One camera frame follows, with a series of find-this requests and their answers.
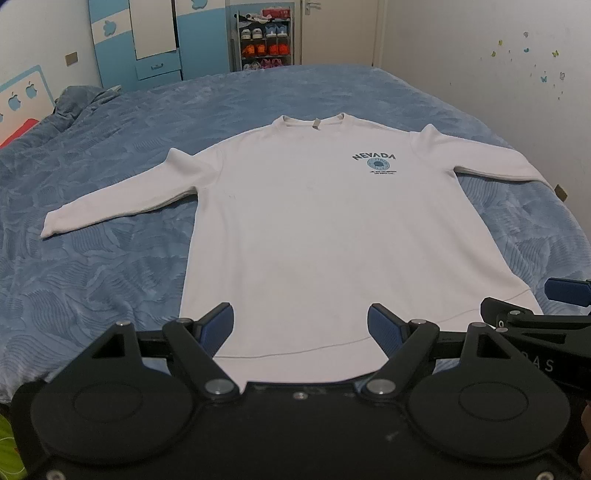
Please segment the white Nevada sweatshirt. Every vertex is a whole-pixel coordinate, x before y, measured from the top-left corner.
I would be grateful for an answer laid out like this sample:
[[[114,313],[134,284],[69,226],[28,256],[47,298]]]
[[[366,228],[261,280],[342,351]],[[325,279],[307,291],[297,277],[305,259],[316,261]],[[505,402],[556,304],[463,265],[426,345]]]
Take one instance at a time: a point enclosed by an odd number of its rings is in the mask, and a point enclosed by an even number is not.
[[[541,182],[519,152],[347,114],[287,116],[165,160],[50,212],[75,231],[197,195],[180,313],[228,302],[235,327],[215,357],[239,385],[321,383],[379,369],[367,313],[463,332],[494,297],[537,310],[462,189],[462,173]]]

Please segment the blue patterned bedspread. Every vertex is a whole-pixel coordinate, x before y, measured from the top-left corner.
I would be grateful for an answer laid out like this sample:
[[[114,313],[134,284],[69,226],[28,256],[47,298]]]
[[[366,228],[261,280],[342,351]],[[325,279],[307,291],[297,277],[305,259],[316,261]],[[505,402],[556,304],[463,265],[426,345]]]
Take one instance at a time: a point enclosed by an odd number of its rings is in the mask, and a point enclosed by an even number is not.
[[[590,244],[488,127],[370,67],[285,67],[124,95],[70,87],[1,152],[1,399],[120,321],[228,303],[239,385],[379,369],[367,313],[448,331],[494,297],[565,305]]]

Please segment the green patterned cloth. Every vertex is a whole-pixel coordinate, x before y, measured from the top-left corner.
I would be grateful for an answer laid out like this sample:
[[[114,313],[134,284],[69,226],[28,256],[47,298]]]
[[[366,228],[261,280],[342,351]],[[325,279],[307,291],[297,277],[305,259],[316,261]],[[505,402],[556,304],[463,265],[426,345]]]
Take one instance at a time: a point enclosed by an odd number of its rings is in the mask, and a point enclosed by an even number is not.
[[[27,475],[9,420],[0,416],[0,479],[20,480]]]

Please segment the apple pattern headboard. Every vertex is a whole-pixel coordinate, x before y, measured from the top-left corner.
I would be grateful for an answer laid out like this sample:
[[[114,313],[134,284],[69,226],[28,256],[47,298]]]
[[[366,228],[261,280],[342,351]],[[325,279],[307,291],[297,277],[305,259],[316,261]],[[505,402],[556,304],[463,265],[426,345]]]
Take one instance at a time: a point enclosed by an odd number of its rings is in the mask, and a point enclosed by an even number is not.
[[[2,147],[50,115],[55,105],[39,65],[2,84],[0,101]]]

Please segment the blue white wardrobe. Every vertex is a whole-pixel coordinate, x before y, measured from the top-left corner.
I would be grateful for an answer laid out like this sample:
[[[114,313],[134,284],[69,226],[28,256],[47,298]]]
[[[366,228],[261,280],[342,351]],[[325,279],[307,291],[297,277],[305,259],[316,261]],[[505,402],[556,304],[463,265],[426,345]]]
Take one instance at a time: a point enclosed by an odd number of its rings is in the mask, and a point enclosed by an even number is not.
[[[225,1],[90,1],[102,86],[128,92],[228,73],[227,5]]]

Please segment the metal shoe rack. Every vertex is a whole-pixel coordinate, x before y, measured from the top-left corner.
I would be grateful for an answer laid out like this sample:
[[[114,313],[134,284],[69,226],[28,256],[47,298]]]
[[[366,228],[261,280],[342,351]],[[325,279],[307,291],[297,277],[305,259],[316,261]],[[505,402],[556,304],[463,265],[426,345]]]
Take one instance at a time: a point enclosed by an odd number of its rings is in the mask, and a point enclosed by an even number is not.
[[[296,63],[296,27],[290,5],[263,6],[259,11],[249,5],[233,13],[232,37],[235,45],[235,70],[264,70]]]

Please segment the white room door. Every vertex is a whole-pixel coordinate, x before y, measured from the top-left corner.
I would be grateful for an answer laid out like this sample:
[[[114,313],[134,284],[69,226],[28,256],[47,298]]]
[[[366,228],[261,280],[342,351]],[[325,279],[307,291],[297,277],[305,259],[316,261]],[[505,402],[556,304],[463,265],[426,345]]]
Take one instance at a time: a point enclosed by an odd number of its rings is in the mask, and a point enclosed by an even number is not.
[[[301,64],[374,66],[385,1],[301,1]]]

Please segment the brown wall socket right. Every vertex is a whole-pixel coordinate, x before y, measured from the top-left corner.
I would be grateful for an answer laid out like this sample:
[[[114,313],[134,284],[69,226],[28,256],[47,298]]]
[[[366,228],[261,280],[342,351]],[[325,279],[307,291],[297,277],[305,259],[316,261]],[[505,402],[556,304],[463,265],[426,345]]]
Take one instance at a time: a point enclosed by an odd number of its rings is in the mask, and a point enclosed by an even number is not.
[[[566,191],[562,188],[562,186],[560,184],[557,184],[555,186],[555,194],[556,196],[562,201],[565,202],[568,198],[568,194],[566,193]]]

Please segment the butterfly wall stickers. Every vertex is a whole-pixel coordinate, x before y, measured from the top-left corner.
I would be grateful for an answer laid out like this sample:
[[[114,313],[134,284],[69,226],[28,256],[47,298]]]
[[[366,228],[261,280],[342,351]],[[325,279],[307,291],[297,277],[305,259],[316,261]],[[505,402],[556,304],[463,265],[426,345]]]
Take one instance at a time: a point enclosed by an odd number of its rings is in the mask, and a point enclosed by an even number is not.
[[[564,48],[533,28],[509,29],[493,37],[479,56],[486,85],[511,100],[566,95]]]

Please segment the brown wall switch left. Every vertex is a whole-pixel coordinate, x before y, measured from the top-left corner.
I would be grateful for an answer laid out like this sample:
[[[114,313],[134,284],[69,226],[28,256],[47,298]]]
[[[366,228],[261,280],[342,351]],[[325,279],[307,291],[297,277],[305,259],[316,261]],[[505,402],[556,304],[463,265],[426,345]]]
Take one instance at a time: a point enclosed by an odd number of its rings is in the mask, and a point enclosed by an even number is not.
[[[76,51],[69,53],[64,57],[64,60],[67,67],[72,66],[78,62],[78,53]]]

